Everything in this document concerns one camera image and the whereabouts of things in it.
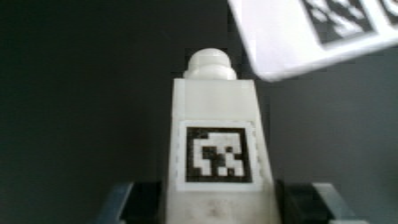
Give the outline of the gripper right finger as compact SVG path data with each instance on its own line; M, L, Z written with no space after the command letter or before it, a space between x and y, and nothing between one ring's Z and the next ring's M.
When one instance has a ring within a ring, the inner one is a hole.
M331 183L315 183L313 187L332 213L332 218L327 224L368 224L368 220L355 215L354 210L348 207L334 185Z

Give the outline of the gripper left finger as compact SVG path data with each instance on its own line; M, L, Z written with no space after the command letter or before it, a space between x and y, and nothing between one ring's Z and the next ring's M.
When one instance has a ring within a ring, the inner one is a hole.
M126 224L123 211L132 193L133 183L119 183L110 190L100 213L89 224Z

